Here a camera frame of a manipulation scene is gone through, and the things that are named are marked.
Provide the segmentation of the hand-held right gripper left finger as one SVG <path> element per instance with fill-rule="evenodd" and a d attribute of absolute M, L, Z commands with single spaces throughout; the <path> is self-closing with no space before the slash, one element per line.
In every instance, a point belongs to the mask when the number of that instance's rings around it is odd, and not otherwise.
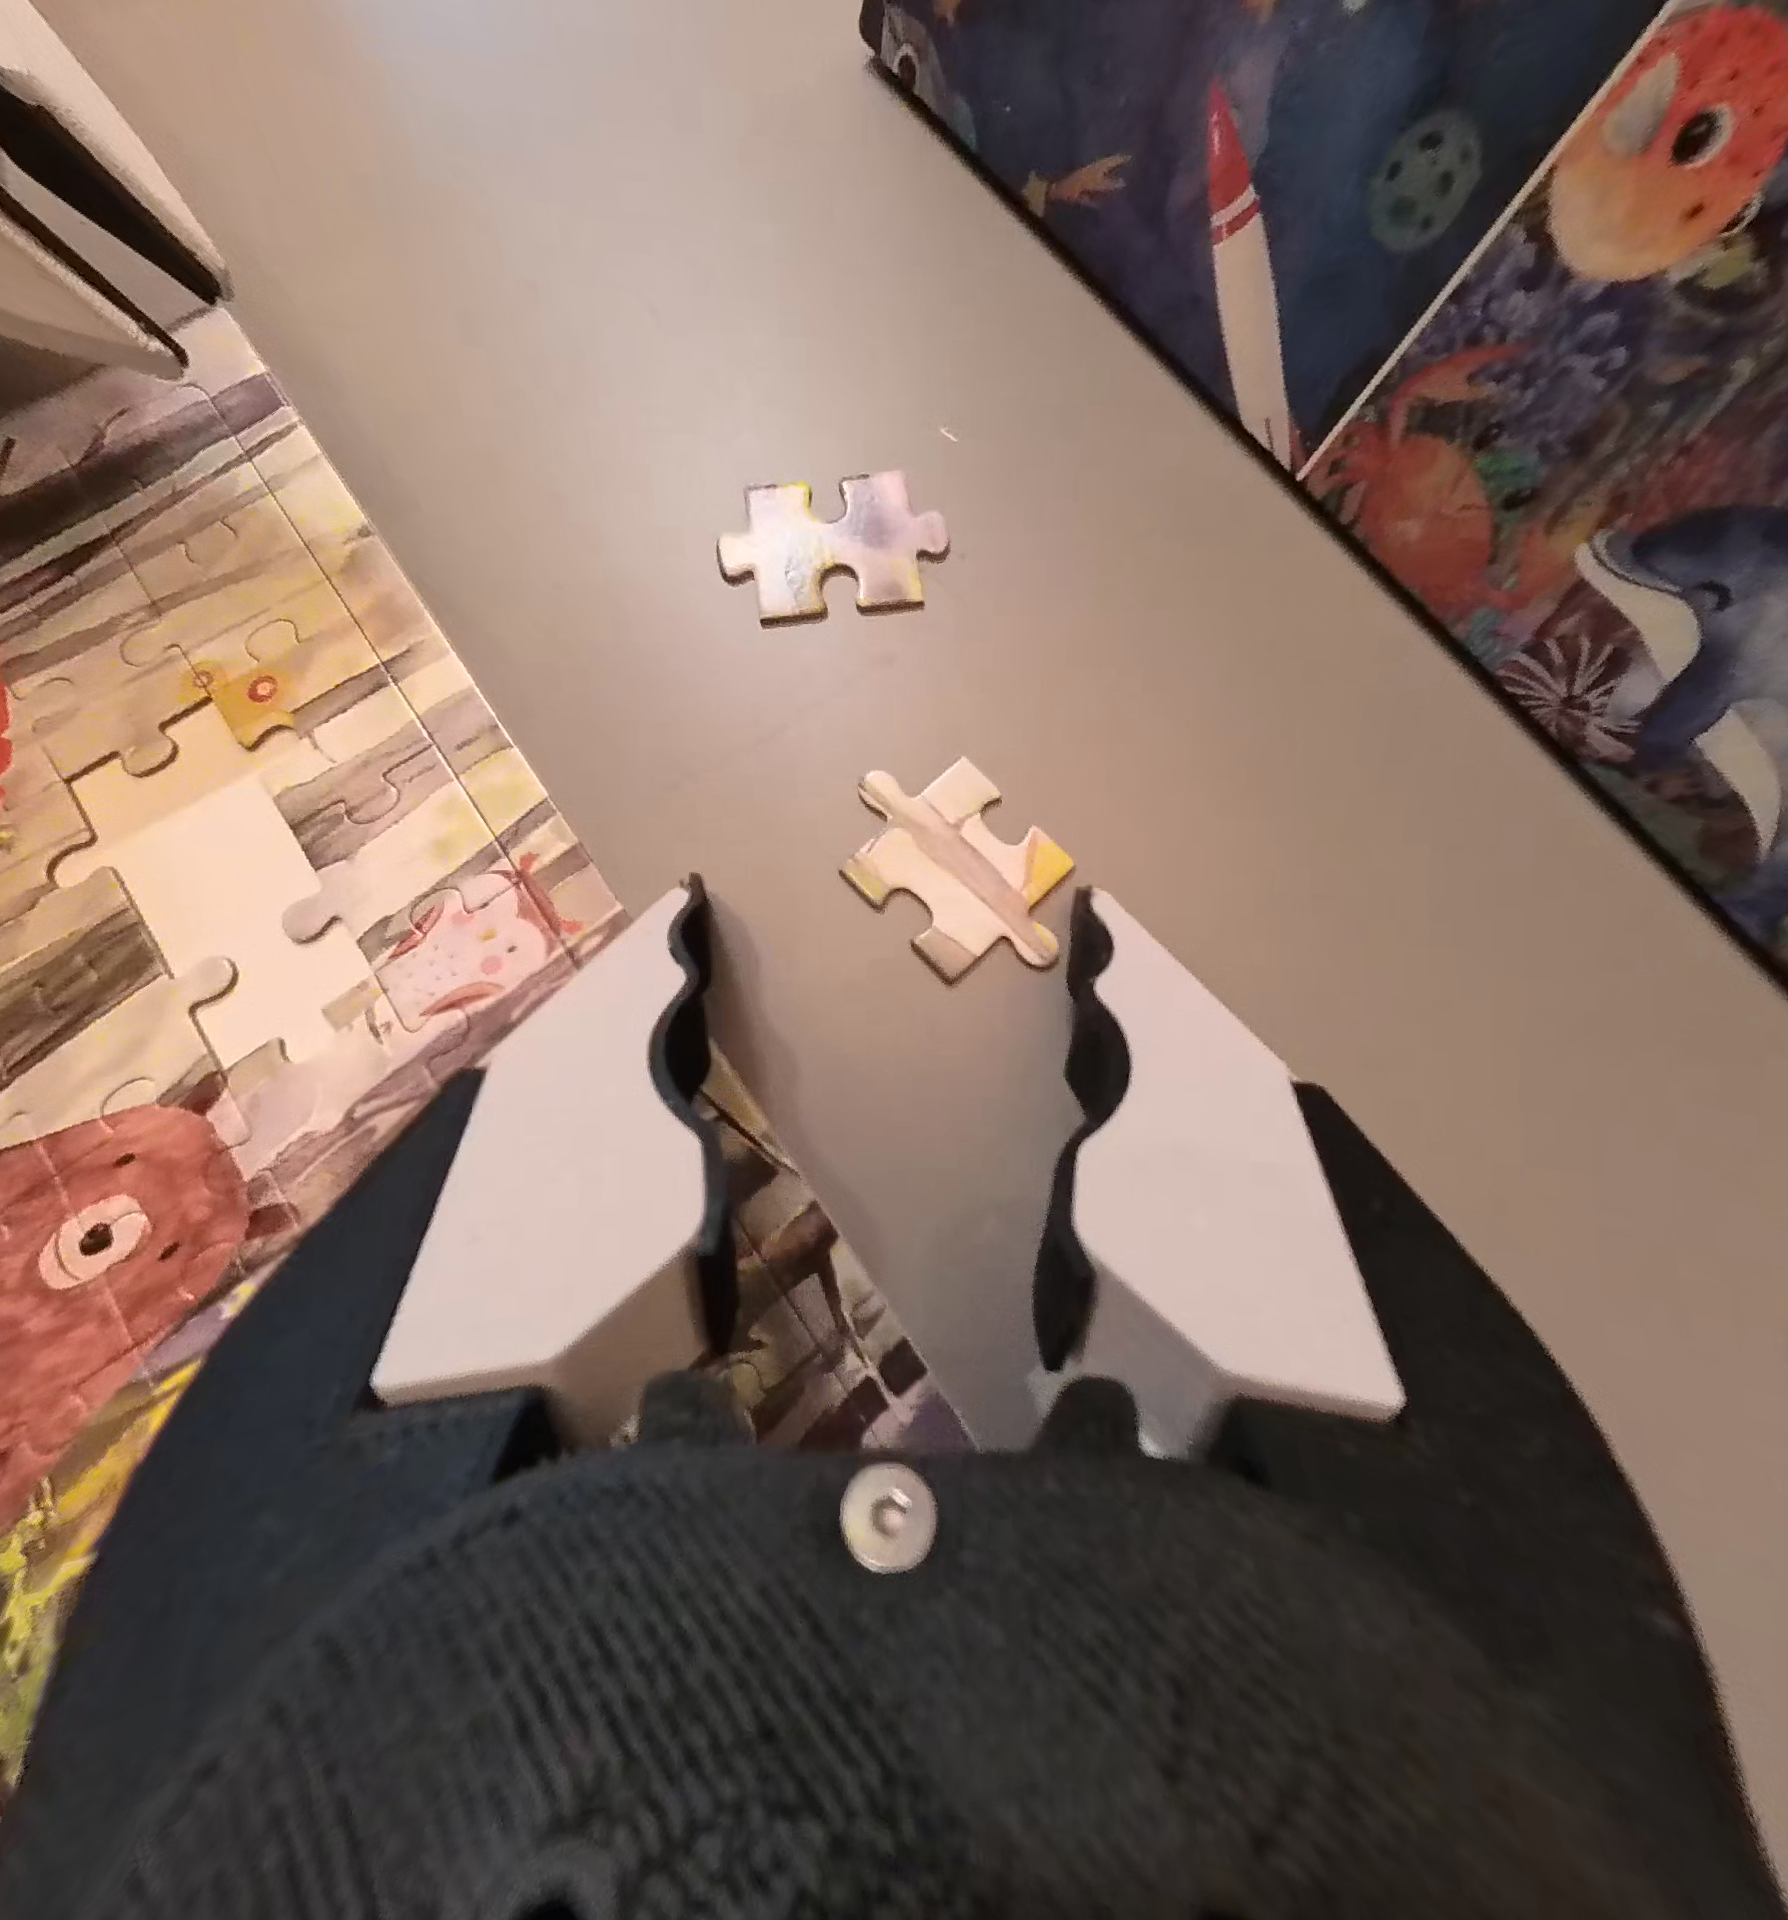
<path fill-rule="evenodd" d="M 688 875 L 492 1050 L 379 1349 L 380 1405 L 633 1412 L 724 1347 L 724 1166 L 696 1108 L 711 924 Z"/>

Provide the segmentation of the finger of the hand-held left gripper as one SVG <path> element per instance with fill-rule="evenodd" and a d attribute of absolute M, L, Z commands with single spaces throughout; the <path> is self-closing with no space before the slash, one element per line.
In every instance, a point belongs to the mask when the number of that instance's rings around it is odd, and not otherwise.
<path fill-rule="evenodd" d="M 0 3 L 0 191 L 26 180 L 204 305 L 230 292 L 230 272 L 34 3 Z"/>
<path fill-rule="evenodd" d="M 34 235 L 19 203 L 0 201 L 0 338 L 66 358 L 182 376 L 187 355 L 150 318 L 85 265 Z"/>

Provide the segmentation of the illustrated jigsaw puzzle board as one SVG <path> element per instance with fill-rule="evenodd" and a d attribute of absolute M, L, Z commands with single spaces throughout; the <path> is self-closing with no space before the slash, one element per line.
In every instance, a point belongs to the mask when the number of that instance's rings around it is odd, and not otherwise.
<path fill-rule="evenodd" d="M 0 343 L 0 1824 L 204 1355 L 626 924 L 241 326 L 172 340 Z M 291 643 L 246 753 L 189 661 Z"/>

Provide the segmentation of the colourful illustrated puzzle box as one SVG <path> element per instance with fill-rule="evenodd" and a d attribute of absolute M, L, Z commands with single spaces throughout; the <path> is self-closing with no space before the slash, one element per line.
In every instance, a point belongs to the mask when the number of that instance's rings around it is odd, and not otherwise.
<path fill-rule="evenodd" d="M 1788 2 L 858 34 L 1788 984 Z"/>

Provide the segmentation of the pale grey-banded puzzle piece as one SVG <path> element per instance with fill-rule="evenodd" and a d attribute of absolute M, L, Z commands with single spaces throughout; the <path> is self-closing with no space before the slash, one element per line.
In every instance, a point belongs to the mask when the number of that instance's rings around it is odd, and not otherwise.
<path fill-rule="evenodd" d="M 910 947 L 947 984 L 997 946 L 1035 973 L 1060 957 L 1035 909 L 1073 873 L 1073 856 L 1043 827 L 999 838 L 987 822 L 999 800 L 995 782 L 966 758 L 917 796 L 884 771 L 858 781 L 858 802 L 881 827 L 844 860 L 842 877 L 878 911 L 894 893 L 926 909 L 928 924 Z"/>

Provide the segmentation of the yellow cream puzzle piece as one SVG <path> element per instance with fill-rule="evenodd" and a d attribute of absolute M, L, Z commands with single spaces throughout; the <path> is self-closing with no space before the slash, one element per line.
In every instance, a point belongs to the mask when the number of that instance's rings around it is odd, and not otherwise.
<path fill-rule="evenodd" d="M 753 584 L 763 627 L 824 617 L 835 575 L 854 581 L 858 611 L 925 604 L 923 563 L 952 552 L 945 514 L 917 511 L 898 469 L 847 476 L 840 497 L 821 516 L 804 482 L 746 488 L 746 521 L 717 537 L 715 560 L 724 583 Z"/>

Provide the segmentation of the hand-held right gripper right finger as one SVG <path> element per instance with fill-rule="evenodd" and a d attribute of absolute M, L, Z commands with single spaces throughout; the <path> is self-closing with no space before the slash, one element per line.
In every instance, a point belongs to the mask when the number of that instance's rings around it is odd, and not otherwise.
<path fill-rule="evenodd" d="M 1079 1378 L 1186 1457 L 1235 1405 L 1391 1424 L 1407 1394 L 1296 1080 L 1105 889 L 1073 898 L 1060 1145 L 1031 1274 L 1037 1414 Z"/>

